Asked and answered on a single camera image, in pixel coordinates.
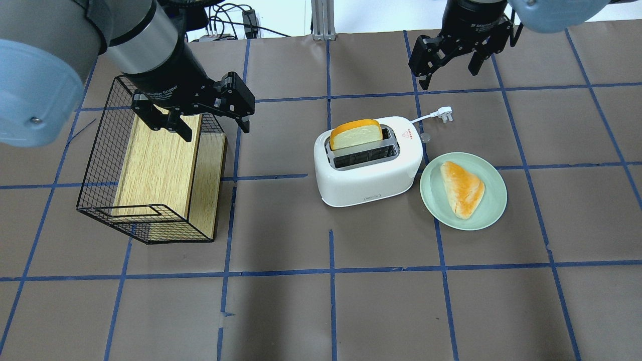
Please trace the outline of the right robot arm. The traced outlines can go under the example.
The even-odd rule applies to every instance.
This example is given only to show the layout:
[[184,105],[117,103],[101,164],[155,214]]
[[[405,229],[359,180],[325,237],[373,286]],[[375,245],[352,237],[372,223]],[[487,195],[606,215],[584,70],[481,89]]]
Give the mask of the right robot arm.
[[610,1],[447,1],[436,37],[417,37],[409,59],[421,89],[452,59],[471,54],[468,71],[477,75],[491,55],[514,47],[524,28],[554,34],[580,25]]

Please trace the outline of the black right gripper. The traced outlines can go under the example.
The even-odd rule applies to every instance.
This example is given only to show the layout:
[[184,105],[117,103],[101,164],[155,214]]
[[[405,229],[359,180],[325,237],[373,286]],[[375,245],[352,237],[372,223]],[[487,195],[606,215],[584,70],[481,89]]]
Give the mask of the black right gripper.
[[468,64],[473,76],[492,54],[502,52],[507,41],[514,47],[515,12],[507,18],[507,5],[507,1],[447,1],[440,35],[419,35],[411,50],[408,65],[421,89],[429,88],[432,75],[454,58],[460,47],[473,49]]

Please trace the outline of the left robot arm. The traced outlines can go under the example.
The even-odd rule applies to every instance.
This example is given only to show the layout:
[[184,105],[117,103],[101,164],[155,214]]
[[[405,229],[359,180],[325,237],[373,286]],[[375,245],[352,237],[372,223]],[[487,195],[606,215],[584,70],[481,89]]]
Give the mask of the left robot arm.
[[183,116],[210,113],[249,132],[255,97],[235,72],[211,80],[185,42],[186,14],[214,1],[2,1],[2,143],[57,139],[106,54],[135,86],[131,110],[153,131],[190,142]]

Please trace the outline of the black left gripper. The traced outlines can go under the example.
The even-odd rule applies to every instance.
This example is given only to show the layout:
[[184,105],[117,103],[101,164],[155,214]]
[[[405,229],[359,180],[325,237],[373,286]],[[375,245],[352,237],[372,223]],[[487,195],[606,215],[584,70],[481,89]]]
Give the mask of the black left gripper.
[[249,117],[255,114],[255,96],[236,72],[211,80],[185,43],[178,43],[169,58],[142,73],[123,71],[135,86],[131,109],[153,131],[165,129],[185,142],[192,130],[181,115],[209,112],[236,121],[243,133],[250,132]]

